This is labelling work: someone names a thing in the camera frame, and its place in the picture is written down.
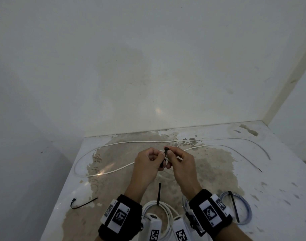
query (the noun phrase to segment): beige wall trim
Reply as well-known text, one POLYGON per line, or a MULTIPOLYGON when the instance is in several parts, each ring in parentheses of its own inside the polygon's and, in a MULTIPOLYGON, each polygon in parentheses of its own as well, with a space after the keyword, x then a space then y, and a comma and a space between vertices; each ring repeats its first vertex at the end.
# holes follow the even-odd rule
POLYGON ((299 79, 302 77, 304 72, 306 71, 306 52, 300 59, 299 63, 296 65, 294 70, 292 71, 289 79, 283 86, 283 88, 278 93, 277 97, 273 101, 272 105, 268 109, 267 113, 263 117, 262 121, 268 125, 273 117, 276 115, 276 113, 279 111, 280 107, 284 103, 284 101, 287 99, 299 79))

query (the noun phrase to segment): person's right hand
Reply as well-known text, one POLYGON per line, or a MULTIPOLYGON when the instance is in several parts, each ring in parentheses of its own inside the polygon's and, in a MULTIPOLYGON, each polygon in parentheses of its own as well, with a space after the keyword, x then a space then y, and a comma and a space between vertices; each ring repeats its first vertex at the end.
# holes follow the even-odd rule
POLYGON ((178 147, 165 147, 169 148, 167 151, 167 158, 169 159, 167 169, 173 166, 175 180, 181 187, 182 193, 190 201, 202 190, 196 173, 194 156, 178 147))

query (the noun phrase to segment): black wristband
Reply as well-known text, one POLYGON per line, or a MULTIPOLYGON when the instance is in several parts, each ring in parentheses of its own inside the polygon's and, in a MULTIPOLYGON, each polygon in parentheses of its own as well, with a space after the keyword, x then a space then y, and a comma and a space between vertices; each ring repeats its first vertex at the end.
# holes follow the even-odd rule
POLYGON ((142 206, 123 194, 118 197, 114 206, 108 208, 106 213, 109 215, 105 223, 99 227, 99 236, 104 241, 129 241, 142 228, 142 206), (121 209, 121 203, 124 208, 126 206, 128 211, 121 209))
POLYGON ((228 207, 216 195, 212 195, 205 189, 201 190, 189 202, 189 206, 193 210, 195 218, 199 221, 201 227, 212 239, 232 222, 228 207))

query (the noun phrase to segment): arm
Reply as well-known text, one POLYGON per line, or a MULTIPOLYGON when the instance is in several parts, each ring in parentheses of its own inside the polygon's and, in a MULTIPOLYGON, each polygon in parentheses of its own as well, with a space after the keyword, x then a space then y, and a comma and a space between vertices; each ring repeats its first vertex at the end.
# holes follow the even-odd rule
MULTIPOLYGON (((173 166, 174 176, 181 187, 182 193, 191 201, 201 190, 202 187, 198 181, 194 157, 186 151, 172 146, 169 148, 167 157, 167 169, 173 166)), ((239 227, 231 223, 224 227, 215 237, 215 241, 252 241, 239 227)))
MULTIPOLYGON (((155 148, 149 148, 138 153, 134 161, 131 182, 124 195, 140 203, 147 187, 156 178, 158 171, 166 167, 165 154, 155 148)), ((94 241, 103 241, 99 236, 94 241)))

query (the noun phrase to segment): white wall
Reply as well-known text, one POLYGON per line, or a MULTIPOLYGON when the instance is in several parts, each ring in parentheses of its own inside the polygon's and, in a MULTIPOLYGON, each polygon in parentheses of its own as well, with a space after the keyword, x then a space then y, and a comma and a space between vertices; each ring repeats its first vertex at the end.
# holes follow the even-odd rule
POLYGON ((0 85, 0 241, 40 239, 70 169, 0 85))
POLYGON ((83 136, 260 120, 306 50, 306 0, 0 0, 11 97, 83 136))
POLYGON ((306 161, 306 72, 275 115, 269 128, 306 161))

